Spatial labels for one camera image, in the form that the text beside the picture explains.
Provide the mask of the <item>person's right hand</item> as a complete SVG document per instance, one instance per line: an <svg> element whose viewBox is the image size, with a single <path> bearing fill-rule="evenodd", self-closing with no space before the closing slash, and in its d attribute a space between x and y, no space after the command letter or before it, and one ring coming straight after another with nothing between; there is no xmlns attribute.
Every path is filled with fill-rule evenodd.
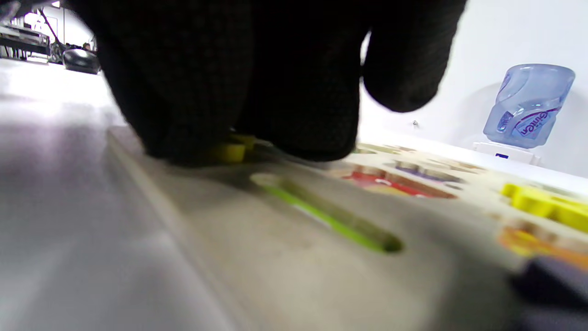
<svg viewBox="0 0 588 331"><path fill-rule="evenodd" d="M193 166L233 131L300 159L355 148L360 87L438 92L464 0L72 0L148 155Z"/></svg>

